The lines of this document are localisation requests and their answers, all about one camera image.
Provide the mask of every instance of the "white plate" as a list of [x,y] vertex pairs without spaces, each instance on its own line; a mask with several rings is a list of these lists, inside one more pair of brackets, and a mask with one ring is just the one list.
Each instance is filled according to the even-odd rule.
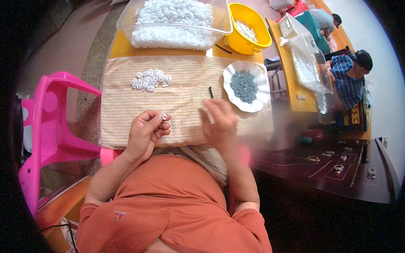
[[[242,102],[239,98],[235,97],[233,89],[230,87],[230,80],[235,71],[249,70],[255,77],[255,82],[259,88],[256,94],[256,100],[252,104]],[[241,111],[254,113],[260,111],[269,101],[270,98],[270,84],[267,77],[265,77],[260,69],[251,62],[236,61],[230,64],[224,70],[224,89],[226,90],[229,100],[236,105]]]

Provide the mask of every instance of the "toothpick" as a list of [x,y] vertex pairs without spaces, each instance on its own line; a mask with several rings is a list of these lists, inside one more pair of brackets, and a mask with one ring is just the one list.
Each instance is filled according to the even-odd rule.
[[201,59],[200,59],[200,57],[197,55],[197,57],[198,57],[198,60],[200,61],[200,63],[201,63],[201,66],[202,66],[202,69],[204,69],[204,65],[203,65],[203,63],[201,62]]

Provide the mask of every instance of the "yellow plastic basket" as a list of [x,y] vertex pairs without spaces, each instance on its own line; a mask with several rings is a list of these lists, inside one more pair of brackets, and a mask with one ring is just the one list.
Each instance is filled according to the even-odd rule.
[[[270,33],[259,13],[246,5],[238,3],[229,4],[229,9],[231,12],[233,32],[225,36],[225,45],[229,45],[236,52],[245,55],[259,53],[262,49],[271,45]],[[255,43],[243,36],[235,26],[235,19],[244,21],[249,28],[253,28],[259,42]]]

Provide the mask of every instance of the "clear plastic bin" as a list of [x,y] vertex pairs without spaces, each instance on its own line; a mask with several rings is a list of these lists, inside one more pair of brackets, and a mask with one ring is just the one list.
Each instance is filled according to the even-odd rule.
[[[132,32],[136,29],[142,28],[159,28],[159,27],[175,27],[183,28],[188,31],[204,32],[208,36],[212,37],[215,43],[223,38],[225,35],[229,35],[233,31],[232,21],[230,17],[230,10],[227,0],[199,0],[204,4],[210,4],[213,9],[213,28],[196,26],[196,25],[186,25],[180,23],[138,23],[137,19],[139,12],[144,7],[145,0],[131,0],[121,16],[117,21],[117,29],[122,30],[132,45]],[[196,50],[209,50],[213,45],[205,46],[204,48],[192,48]],[[159,47],[155,46],[153,43],[148,44],[146,47]]]

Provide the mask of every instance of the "hand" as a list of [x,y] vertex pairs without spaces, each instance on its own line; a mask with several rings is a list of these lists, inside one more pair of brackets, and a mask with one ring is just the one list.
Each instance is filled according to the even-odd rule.
[[325,76],[330,78],[331,83],[334,83],[336,81],[335,76],[332,74],[331,71],[326,72]]
[[202,104],[214,119],[214,124],[211,124],[207,114],[201,110],[202,129],[208,143],[218,150],[222,158],[227,154],[235,155],[238,118],[233,113],[229,102],[210,99]]
[[[171,116],[166,115],[166,121],[170,120]],[[152,110],[143,112],[132,121],[128,145],[123,152],[130,162],[148,160],[156,141],[170,134],[170,124],[162,121],[162,113]]]

